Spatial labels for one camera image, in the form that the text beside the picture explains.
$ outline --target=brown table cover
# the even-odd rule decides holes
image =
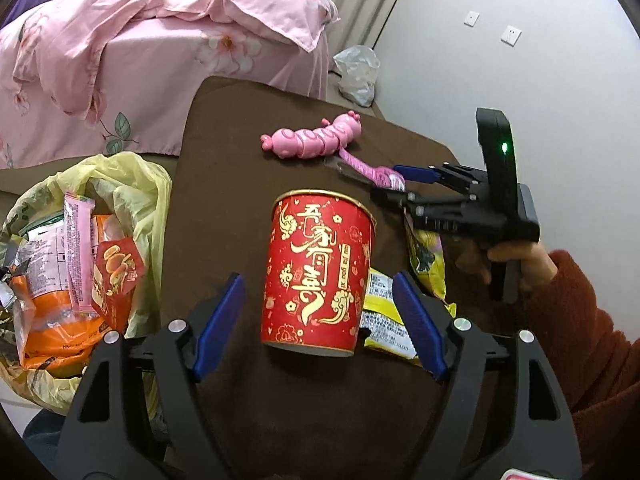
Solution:
[[[345,109],[267,86],[207,79],[184,133],[171,197],[162,277],[163,322],[186,317],[225,283],[246,280],[246,303],[222,363],[199,395],[220,447],[243,479],[293,475],[303,480],[404,478],[404,467],[444,386],[421,368],[362,348],[353,358],[316,357],[260,344],[260,311],[274,199],[291,189],[329,189],[366,204],[378,221],[372,266],[407,268],[399,215],[370,202],[367,190],[317,160],[279,160],[260,149],[276,129],[316,128]],[[456,162],[442,144],[363,116],[349,150],[372,166]],[[476,133],[469,131],[469,142]],[[438,193],[439,186],[422,192]],[[452,266],[449,301],[486,329],[502,319],[484,287]],[[483,390],[484,405],[488,394]],[[474,433],[484,428],[479,410]],[[478,449],[473,444],[469,456]]]

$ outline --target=pink bedsheet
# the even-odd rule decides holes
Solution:
[[[236,46],[229,52],[228,42]],[[132,22],[102,54],[96,114],[69,117],[39,81],[0,89],[0,168],[129,150],[179,155],[191,101],[210,75],[266,83],[324,99],[329,70],[325,34],[311,53],[266,40],[235,23],[156,18]],[[251,113],[251,103],[247,103]],[[215,124],[211,135],[216,135]]]

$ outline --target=food packaging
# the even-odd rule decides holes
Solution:
[[[109,327],[121,334],[127,329],[133,289],[145,272],[145,264],[132,238],[98,245],[92,307]]]
[[[393,282],[386,274],[369,269],[367,293],[360,319],[360,328],[369,330],[364,348],[386,352],[420,366],[414,344],[394,303]],[[445,306],[451,316],[455,317],[456,304]]]
[[[65,193],[65,261],[69,297],[74,312],[91,308],[91,211],[95,201]]]
[[[296,190],[273,208],[261,339],[322,356],[351,356],[375,234],[360,203],[325,190]]]
[[[93,347],[109,327],[93,310],[73,310],[65,257],[64,221],[30,232],[21,245],[17,261],[28,261],[24,275],[14,276],[16,293],[14,329],[20,365],[45,369],[55,377],[77,375],[86,365]],[[91,218],[89,254],[98,243],[121,238],[122,228],[114,215]]]
[[[404,228],[409,249],[411,270],[418,281],[434,297],[445,301],[447,286],[444,279],[445,263],[440,235],[416,229],[411,217],[404,215]],[[449,313],[456,317],[456,304],[445,302]]]

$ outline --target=red paper cup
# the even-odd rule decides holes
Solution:
[[[273,208],[262,342],[351,356],[376,223],[357,200],[317,189],[288,192]]]

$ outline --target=pink caterpillar toy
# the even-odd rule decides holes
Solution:
[[[353,110],[338,115],[333,123],[322,119],[322,126],[315,130],[304,129],[295,132],[281,128],[272,136],[260,137],[262,149],[265,152],[273,150],[280,158],[314,158],[319,155],[331,155],[345,148],[362,133],[360,115]]]

